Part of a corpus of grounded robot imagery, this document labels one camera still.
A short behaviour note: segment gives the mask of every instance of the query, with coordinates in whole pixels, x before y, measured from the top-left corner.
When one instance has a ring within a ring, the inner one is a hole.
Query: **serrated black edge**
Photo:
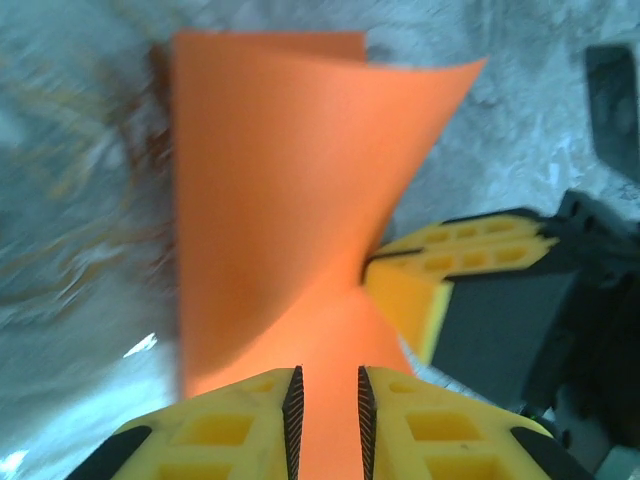
[[[358,367],[358,416],[364,480],[373,480],[376,453],[377,405],[366,367]]]
[[[284,445],[287,455],[289,480],[298,479],[300,467],[300,444],[302,441],[302,419],[304,417],[304,383],[302,367],[297,366],[291,375],[289,389],[282,404]]]

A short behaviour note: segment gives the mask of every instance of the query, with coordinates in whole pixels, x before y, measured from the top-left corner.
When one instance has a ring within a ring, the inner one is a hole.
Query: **orange paper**
[[[362,478],[357,367],[409,371],[363,261],[484,62],[372,68],[361,33],[175,40],[184,388],[303,365],[300,478]]]

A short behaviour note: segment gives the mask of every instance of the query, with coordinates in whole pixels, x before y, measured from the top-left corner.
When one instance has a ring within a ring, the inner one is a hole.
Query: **rectangular hole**
[[[481,440],[482,436],[466,416],[451,411],[410,413],[407,423],[416,441]]]
[[[432,480],[513,480],[500,460],[493,455],[433,456],[425,458]]]
[[[253,417],[250,415],[204,415],[179,432],[173,443],[174,445],[242,445],[252,423]]]
[[[418,391],[414,385],[409,385],[403,382],[393,382],[389,385],[389,390],[393,393],[416,393]]]
[[[403,250],[411,250],[413,248],[416,248],[414,243],[415,242],[411,242],[411,241],[408,241],[408,240],[394,242],[393,243],[393,251],[394,252],[401,252]]]
[[[509,220],[493,220],[489,222],[486,227],[487,233],[500,233],[500,232],[508,232],[509,230],[513,230],[514,225],[513,222]]]
[[[453,256],[442,255],[439,257],[427,258],[424,262],[424,268],[429,272],[446,272],[453,269],[453,264]]]
[[[245,390],[247,392],[255,392],[255,393],[269,393],[275,387],[276,382],[272,379],[261,380],[260,382],[254,382],[251,385],[247,385]]]
[[[470,252],[462,255],[462,266],[464,268],[480,268],[489,263],[485,252]]]
[[[425,243],[442,243],[449,240],[449,232],[446,230],[436,230],[428,233],[424,237]]]
[[[522,260],[527,255],[525,247],[503,248],[495,253],[496,263],[504,265],[505,263],[515,263]]]
[[[232,465],[162,465],[157,480],[227,480]]]
[[[478,230],[476,230],[474,227],[463,227],[458,229],[458,231],[456,232],[456,237],[471,238],[471,237],[475,237],[477,234],[478,234]]]

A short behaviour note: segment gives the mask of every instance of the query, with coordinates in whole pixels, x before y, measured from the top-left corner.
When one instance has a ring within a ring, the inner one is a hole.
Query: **yellow plastic part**
[[[513,215],[425,227],[376,252],[424,249],[372,261],[365,288],[420,361],[429,363],[454,288],[446,277],[529,268],[558,242],[537,231],[535,222]]]
[[[548,480],[510,433],[549,435],[536,422],[410,375],[366,370],[377,405],[374,480]]]
[[[365,289],[422,362],[435,350],[453,283],[404,268],[397,260],[372,262]]]
[[[153,432],[113,480],[286,480],[282,405],[293,369],[271,370],[125,424]]]
[[[454,250],[470,245],[498,243],[535,237],[540,224],[525,217],[498,214],[453,223],[436,223],[391,242],[377,253],[426,247],[429,250]]]

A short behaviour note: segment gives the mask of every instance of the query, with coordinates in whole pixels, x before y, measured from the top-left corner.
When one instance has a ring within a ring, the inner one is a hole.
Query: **black rubber grip pad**
[[[376,399],[365,367],[358,368],[358,415],[360,417],[360,444],[364,480],[373,480],[376,451]]]
[[[289,389],[282,404],[284,422],[284,445],[287,454],[289,480],[297,480],[300,466],[302,442],[302,420],[304,417],[304,382],[302,367],[297,366],[291,376]]]
[[[552,437],[526,427],[513,427],[511,434],[550,480],[595,480],[595,477],[582,468]]]
[[[67,480],[111,480],[151,431],[151,427],[142,425],[110,436],[71,472]]]

